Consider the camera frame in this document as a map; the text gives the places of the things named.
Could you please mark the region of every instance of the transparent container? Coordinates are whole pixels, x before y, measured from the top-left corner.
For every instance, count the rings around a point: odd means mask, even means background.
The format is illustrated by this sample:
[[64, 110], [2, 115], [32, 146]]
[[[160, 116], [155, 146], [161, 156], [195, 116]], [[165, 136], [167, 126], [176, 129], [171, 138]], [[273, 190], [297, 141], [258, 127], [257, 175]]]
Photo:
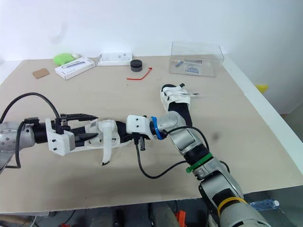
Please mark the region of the transparent container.
[[277, 200], [262, 200], [251, 202], [250, 205], [258, 211], [263, 210], [276, 210], [279, 208], [280, 203]]
[[218, 45], [174, 41], [169, 72], [216, 77], [223, 61], [224, 56]]

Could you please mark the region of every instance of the small white cardboard box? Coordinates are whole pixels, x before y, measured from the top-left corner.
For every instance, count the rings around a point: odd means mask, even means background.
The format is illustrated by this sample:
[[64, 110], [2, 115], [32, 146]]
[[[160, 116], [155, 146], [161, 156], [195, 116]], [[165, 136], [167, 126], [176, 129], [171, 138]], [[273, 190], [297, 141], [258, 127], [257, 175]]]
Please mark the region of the small white cardboard box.
[[70, 79], [95, 66], [94, 61], [91, 59], [81, 57], [55, 68], [55, 72], [63, 79]]

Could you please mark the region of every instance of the small brown square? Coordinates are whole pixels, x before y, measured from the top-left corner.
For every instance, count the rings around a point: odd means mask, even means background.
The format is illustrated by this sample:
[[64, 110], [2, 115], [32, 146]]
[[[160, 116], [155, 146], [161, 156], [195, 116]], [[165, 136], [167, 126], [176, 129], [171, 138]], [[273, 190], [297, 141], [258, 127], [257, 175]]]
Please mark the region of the small brown square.
[[34, 75], [34, 77], [36, 77], [36, 79], [40, 79], [41, 77], [45, 77], [45, 76], [49, 75], [49, 71], [47, 69], [40, 69], [40, 70], [33, 72], [33, 75]]

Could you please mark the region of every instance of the white wall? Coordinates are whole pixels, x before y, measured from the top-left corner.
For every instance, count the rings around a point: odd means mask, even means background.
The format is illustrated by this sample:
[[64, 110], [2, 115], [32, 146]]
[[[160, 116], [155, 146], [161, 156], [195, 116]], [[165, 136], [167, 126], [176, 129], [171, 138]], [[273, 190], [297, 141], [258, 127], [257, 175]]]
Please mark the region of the white wall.
[[169, 55], [171, 41], [219, 44], [288, 113], [303, 99], [301, 0], [2, 0], [4, 60]]

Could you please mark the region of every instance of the plywood table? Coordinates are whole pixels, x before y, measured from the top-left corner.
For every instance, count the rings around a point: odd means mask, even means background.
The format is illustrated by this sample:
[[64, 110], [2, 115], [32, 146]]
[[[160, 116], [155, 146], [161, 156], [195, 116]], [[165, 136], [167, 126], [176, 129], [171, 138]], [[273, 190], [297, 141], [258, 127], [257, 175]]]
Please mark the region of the plywood table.
[[[60, 113], [85, 113], [100, 120], [124, 121], [130, 114], [161, 116], [164, 84], [185, 83], [187, 90], [201, 94], [192, 99], [193, 125], [206, 135], [211, 152], [228, 163], [244, 193], [302, 185], [303, 176], [268, 124], [222, 67], [216, 78], [168, 73], [168, 57], [141, 57], [144, 69], [129, 66], [95, 67], [70, 80], [55, 74], [52, 60], [23, 61], [0, 86], [1, 111], [18, 95], [39, 92]], [[152, 72], [142, 81], [148, 67]], [[41, 79], [32, 72], [47, 68]], [[54, 118], [49, 106], [38, 97], [16, 103], [6, 121], [27, 117]], [[147, 141], [141, 152], [146, 172], [156, 175], [181, 161], [170, 139]], [[200, 197], [199, 182], [182, 164], [160, 179], [146, 178], [139, 170], [134, 145], [113, 149], [111, 162], [99, 166], [100, 150], [61, 157], [36, 144], [21, 151], [21, 169], [0, 175], [0, 212], [70, 210], [180, 200]]]

